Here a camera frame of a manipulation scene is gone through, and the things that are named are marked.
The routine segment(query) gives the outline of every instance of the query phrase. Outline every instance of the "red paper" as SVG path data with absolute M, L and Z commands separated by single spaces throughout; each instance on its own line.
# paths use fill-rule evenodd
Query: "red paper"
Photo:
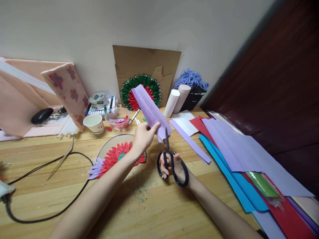
M 281 204 L 282 204 L 282 207 L 284 208 L 284 211 L 281 211 L 279 208 L 275 208 L 267 202 L 267 200 L 260 194 L 260 192 L 257 190 L 255 185 L 252 183 L 250 178 L 246 175 L 246 173 L 242 172 L 242 175 L 246 178 L 248 182 L 250 182 L 253 185 L 255 190 L 259 193 L 259 195 L 265 201 L 272 215 L 274 216 L 277 223 L 279 224 L 279 226 L 281 227 L 282 231 L 284 232 L 284 234 L 286 235 L 288 239 L 299 239 L 299 238 L 315 239 L 316 238 L 313 232 L 309 229 L 309 227 L 304 223 L 304 221 L 298 215 L 297 211 L 288 202 L 286 197 L 283 196 L 285 200 L 282 201 Z
M 198 116 L 199 118 L 200 118 L 200 120 L 202 120 L 202 119 L 210 119 L 209 117 L 208 118 L 204 118 L 204 117 L 202 117 L 202 116 Z
M 217 147 L 215 141 L 213 140 L 212 136 L 208 132 L 206 126 L 204 125 L 204 123 L 199 118 L 191 119 L 190 122 L 194 125 L 194 127 L 198 131 L 200 131 L 203 135 L 205 135 Z

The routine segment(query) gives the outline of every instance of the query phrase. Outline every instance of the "paper flower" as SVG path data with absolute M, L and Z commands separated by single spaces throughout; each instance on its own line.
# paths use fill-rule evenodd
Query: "paper flower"
M 89 180 L 100 178 L 105 174 L 110 168 L 112 168 L 118 161 L 120 161 L 132 148 L 133 142 L 129 144 L 125 142 L 117 144 L 117 147 L 112 147 L 112 150 L 107 152 L 105 160 L 98 158 L 95 162 L 95 165 L 91 167 L 91 170 L 88 171 L 90 175 Z M 140 159 L 136 162 L 135 166 L 139 163 L 145 163 L 145 156 L 142 154 Z
M 140 108 L 132 92 L 132 88 L 140 84 L 143 85 L 155 104 L 159 106 L 161 101 L 160 85 L 157 83 L 157 80 L 145 74 L 139 74 L 138 77 L 134 76 L 134 79 L 130 78 L 129 81 L 123 83 L 122 90 L 120 91 L 123 104 L 131 111 L 137 111 Z

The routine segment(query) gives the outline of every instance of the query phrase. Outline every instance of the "black container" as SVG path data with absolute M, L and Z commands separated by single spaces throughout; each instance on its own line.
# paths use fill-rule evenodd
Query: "black container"
M 197 105 L 197 103 L 202 99 L 203 96 L 204 95 L 188 94 L 180 111 L 193 110 L 195 105 Z

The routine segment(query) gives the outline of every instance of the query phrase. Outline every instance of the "paper cup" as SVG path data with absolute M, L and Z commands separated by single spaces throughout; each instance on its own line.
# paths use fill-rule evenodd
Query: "paper cup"
M 105 129 L 103 125 L 103 118 L 100 115 L 87 116 L 83 120 L 83 124 L 95 134 L 101 134 Z

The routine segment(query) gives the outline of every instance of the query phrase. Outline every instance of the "wooden desk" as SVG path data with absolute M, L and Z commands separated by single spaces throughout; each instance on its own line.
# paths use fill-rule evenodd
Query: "wooden desk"
M 206 114 L 196 107 L 194 116 Z M 143 113 L 137 118 L 142 122 Z M 125 133 L 134 134 L 136 122 Z M 254 229 L 258 224 L 245 214 L 233 190 L 217 164 L 205 165 L 184 139 L 173 129 L 170 148 L 179 152 L 187 167 L 214 194 L 235 210 Z M 84 153 L 92 161 L 118 131 L 105 131 L 94 135 L 89 129 L 74 136 L 73 151 Z M 198 135 L 192 139 L 210 156 Z M 65 154 L 71 139 L 46 136 L 0 142 L 0 160 L 12 163 L 5 172 L 10 182 L 33 168 Z M 222 238 L 222 235 L 205 210 L 188 189 L 180 188 L 171 176 L 162 180 L 156 169 L 156 159 L 163 144 L 154 137 L 147 150 L 147 163 L 139 164 L 126 177 L 115 196 L 93 228 L 90 238 Z M 46 182 L 53 163 L 15 184 L 12 197 L 13 214 L 22 220 L 48 217 L 65 208 L 78 194 L 88 178 L 90 163 L 81 155 L 70 155 L 53 177 Z M 2 238 L 47 238 L 62 216 L 36 224 L 13 222 L 0 206 L 0 232 Z

